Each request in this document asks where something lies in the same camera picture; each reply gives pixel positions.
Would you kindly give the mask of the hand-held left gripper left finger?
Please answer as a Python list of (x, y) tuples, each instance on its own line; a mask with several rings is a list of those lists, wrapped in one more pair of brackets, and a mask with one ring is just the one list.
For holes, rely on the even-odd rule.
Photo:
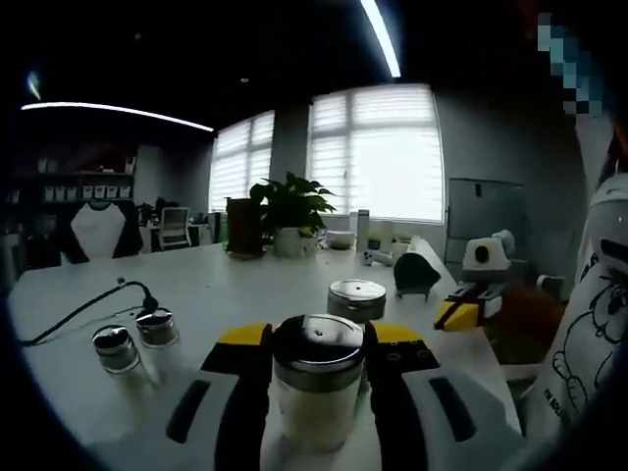
[(107, 470), (257, 470), (270, 408), (272, 333), (258, 323), (225, 331), (199, 369), (148, 401), (133, 432), (97, 447)]

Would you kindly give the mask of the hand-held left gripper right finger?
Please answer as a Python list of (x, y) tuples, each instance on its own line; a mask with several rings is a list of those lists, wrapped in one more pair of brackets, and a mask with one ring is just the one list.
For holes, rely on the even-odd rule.
[(367, 323), (364, 352), (383, 469), (503, 470), (523, 447), (502, 402), (411, 329)]

